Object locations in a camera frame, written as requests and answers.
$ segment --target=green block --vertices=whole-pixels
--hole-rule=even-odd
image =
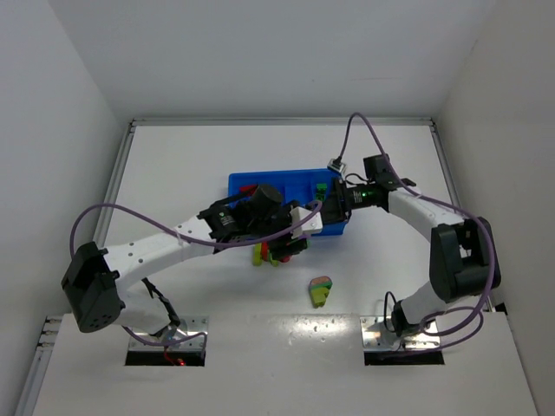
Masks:
[[[320,308],[325,305],[329,294],[330,290],[325,287],[310,289],[310,299],[314,308]]]

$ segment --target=gray wall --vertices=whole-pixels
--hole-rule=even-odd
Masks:
[[[0,2],[0,414],[15,410],[73,219],[99,201],[122,134],[46,0]],[[80,233],[92,236],[93,221]]]
[[[117,114],[429,116],[495,0],[49,0]]]
[[[554,16],[552,0],[499,2],[439,118],[463,205],[493,223],[500,297],[544,415],[555,408]]]

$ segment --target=blue tray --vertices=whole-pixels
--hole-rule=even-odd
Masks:
[[[303,169],[298,171],[245,172],[229,175],[228,196],[239,193],[239,188],[248,185],[268,184],[275,186],[284,195],[284,202],[296,199],[301,205],[316,199],[316,185],[326,184],[326,197],[332,187],[331,180],[338,175],[328,169]],[[315,236],[341,236],[345,223],[325,225]]]

